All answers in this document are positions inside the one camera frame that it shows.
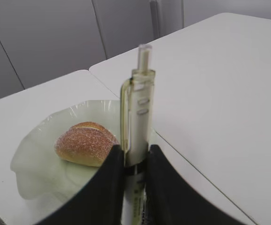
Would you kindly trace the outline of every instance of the sugar-coated bun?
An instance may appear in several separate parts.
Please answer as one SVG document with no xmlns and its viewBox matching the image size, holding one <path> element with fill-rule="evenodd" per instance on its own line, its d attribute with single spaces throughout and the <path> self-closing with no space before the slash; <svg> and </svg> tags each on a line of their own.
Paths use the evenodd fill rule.
<svg viewBox="0 0 271 225">
<path fill-rule="evenodd" d="M 67 161 L 101 166 L 117 139 L 103 126 L 84 122 L 72 126 L 55 143 L 57 155 Z"/>
</svg>

